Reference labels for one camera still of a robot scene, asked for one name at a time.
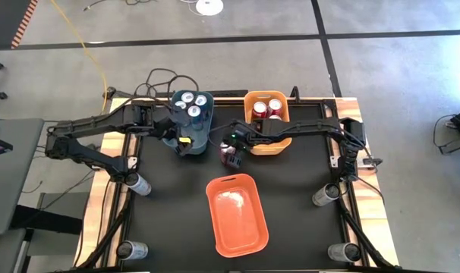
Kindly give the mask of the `blue plastic bin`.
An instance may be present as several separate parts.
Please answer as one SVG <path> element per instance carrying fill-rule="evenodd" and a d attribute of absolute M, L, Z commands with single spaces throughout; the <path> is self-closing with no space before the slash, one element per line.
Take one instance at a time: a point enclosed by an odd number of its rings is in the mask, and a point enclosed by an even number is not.
<path fill-rule="evenodd" d="M 213 99 L 213 96 L 207 92 L 190 91 L 190 90 L 177 91 L 171 97 L 171 107 L 172 107 L 173 114 L 177 112 L 173 109 L 174 104 L 177 101 L 181 100 L 181 95 L 185 92 L 192 92 L 195 96 L 195 99 L 198 95 L 205 95 L 208 101 L 207 107 L 205 107 L 204 109 L 201 109 L 202 118 L 198 122 L 193 122 L 189 117 L 189 126 L 185 128 L 181 128 L 181 137 L 190 137 L 193 140 L 193 147 L 187 155 L 199 155 L 206 150 L 206 145 L 208 143 L 208 135 L 211 129 L 211 123 L 212 123 L 212 118 L 213 118 L 214 99 Z M 195 99 L 191 104 L 187 104 L 187 109 L 190 106 L 195 105 Z M 172 139 L 172 140 L 163 139 L 163 142 L 167 146 L 173 148 L 176 151 L 177 139 Z"/>

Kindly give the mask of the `black diagonal support strut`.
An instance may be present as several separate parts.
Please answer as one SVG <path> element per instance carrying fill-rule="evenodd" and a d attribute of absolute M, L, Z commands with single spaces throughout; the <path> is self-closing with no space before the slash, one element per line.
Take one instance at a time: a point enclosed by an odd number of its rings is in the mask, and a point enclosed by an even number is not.
<path fill-rule="evenodd" d="M 351 213 L 348 210 L 341 212 L 342 216 L 354 231 L 358 241 L 364 246 L 375 265 L 379 268 L 394 268 L 394 265 L 386 261 L 380 252 L 373 246 L 366 234 L 362 231 L 358 223 L 353 219 Z"/>
<path fill-rule="evenodd" d="M 87 259 L 83 263 L 76 266 L 77 270 L 92 269 L 95 267 L 99 258 L 104 254 L 106 249 L 111 244 L 112 238 L 114 237 L 116 231 L 125 221 L 125 219 L 128 217 L 128 214 L 131 210 L 130 206 L 131 206 L 131 195 L 129 195 L 129 197 L 127 197 L 126 200 L 124 201 L 122 210 L 118 213 L 116 219 L 109 226 L 109 229 L 106 231 L 106 234 L 104 235 L 104 237 L 98 242 L 94 251 L 92 251 L 91 254 L 89 254 Z"/>

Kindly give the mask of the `white round disc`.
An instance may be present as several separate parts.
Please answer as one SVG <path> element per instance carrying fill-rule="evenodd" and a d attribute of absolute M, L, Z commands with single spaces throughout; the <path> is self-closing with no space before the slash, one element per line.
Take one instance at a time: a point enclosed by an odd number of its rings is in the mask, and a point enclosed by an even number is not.
<path fill-rule="evenodd" d="M 198 0 L 195 8 L 203 16 L 214 16 L 222 12 L 224 3 L 222 0 Z"/>

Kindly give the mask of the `grey desk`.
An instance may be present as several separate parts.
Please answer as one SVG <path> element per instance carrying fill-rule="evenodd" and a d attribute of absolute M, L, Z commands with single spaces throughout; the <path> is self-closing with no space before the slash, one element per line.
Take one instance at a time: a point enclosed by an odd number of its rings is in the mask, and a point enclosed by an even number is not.
<path fill-rule="evenodd" d="M 43 124 L 38 118 L 0 120 L 0 140 L 13 146 L 0 155 L 0 234 L 11 225 Z"/>

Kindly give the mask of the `black mat orange striped edge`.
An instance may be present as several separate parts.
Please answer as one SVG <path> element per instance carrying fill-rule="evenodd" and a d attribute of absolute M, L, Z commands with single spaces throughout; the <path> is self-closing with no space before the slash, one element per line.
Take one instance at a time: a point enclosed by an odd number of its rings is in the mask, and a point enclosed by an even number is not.
<path fill-rule="evenodd" d="M 0 50 L 20 44 L 38 0 L 0 0 Z"/>

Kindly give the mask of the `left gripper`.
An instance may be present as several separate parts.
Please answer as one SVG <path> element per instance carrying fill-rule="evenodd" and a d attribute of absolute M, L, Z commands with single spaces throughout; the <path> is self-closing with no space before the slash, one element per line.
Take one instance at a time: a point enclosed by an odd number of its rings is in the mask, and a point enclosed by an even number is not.
<path fill-rule="evenodd" d="M 186 111 L 174 114 L 158 112 L 153 114 L 153 130 L 150 136 L 160 139 L 177 139 L 176 152 L 185 156 L 193 147 L 193 140 L 189 136 L 181 136 L 181 128 L 189 126 L 189 115 Z"/>

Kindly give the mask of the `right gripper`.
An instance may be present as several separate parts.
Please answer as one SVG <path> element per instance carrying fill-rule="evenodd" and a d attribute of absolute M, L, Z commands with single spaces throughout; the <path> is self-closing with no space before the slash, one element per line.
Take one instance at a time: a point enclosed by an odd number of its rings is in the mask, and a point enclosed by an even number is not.
<path fill-rule="evenodd" d="M 232 121 L 224 130 L 222 142 L 227 146 L 236 148 L 228 156 L 228 165 L 233 168 L 241 167 L 241 152 L 250 151 L 259 144 L 259 134 L 255 128 L 243 121 Z"/>

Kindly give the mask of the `white Celsius drink can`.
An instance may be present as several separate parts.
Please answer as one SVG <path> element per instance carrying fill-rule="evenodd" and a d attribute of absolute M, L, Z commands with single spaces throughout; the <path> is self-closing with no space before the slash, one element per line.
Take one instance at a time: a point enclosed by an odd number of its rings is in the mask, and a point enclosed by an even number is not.
<path fill-rule="evenodd" d="M 138 173 L 130 173 L 124 178 L 124 183 L 135 193 L 141 196 L 148 196 L 152 187 Z"/>
<path fill-rule="evenodd" d="M 122 241 L 116 249 L 116 256 L 120 260 L 144 259 L 148 253 L 149 247 L 145 243 L 129 240 Z"/>
<path fill-rule="evenodd" d="M 340 197 L 340 189 L 336 184 L 326 184 L 314 195 L 312 201 L 316 206 L 327 205 Z"/>
<path fill-rule="evenodd" d="M 328 247 L 329 258 L 337 262 L 354 263 L 361 259 L 361 250 L 354 243 L 337 243 Z"/>

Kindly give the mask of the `yellow plastic bin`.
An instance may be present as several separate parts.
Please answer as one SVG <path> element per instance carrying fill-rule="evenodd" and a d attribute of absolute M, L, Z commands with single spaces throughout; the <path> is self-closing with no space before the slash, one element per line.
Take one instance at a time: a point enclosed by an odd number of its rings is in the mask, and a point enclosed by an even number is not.
<path fill-rule="evenodd" d="M 267 105 L 272 99 L 278 99 L 282 103 L 279 116 L 284 122 L 289 122 L 289 110 L 286 96 L 275 90 L 267 91 L 250 91 L 244 97 L 244 116 L 245 121 L 249 124 L 254 119 L 253 107 L 256 102 L 265 102 Z M 292 142 L 292 138 L 284 139 L 279 143 L 273 143 L 269 145 L 258 145 L 255 146 L 251 153 L 253 155 L 278 155 L 285 148 L 287 148 Z"/>

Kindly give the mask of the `orange plastic bin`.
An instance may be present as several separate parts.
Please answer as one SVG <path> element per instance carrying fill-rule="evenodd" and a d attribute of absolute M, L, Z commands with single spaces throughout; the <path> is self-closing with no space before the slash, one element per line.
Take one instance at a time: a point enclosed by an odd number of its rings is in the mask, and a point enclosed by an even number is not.
<path fill-rule="evenodd" d="M 234 174 L 206 186 L 216 251 L 226 258 L 257 253 L 269 242 L 269 231 L 254 179 Z"/>

